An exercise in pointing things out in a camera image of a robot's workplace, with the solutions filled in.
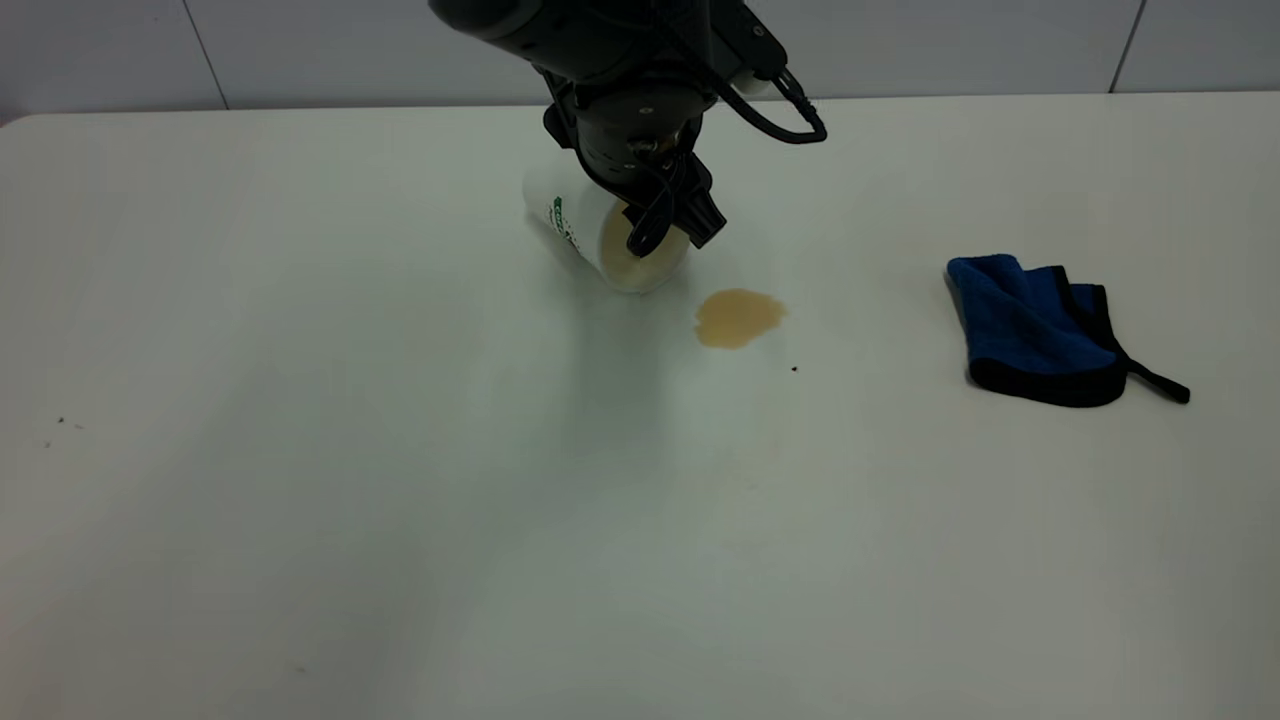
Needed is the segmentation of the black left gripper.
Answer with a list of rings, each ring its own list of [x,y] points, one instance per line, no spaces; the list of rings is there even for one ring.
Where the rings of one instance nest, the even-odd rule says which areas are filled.
[[[710,196],[713,176],[691,152],[712,95],[678,72],[614,85],[580,85],[547,68],[541,77],[552,97],[543,114],[548,135],[575,152],[593,182],[634,208],[632,256],[655,252],[672,224],[695,249],[726,227]]]

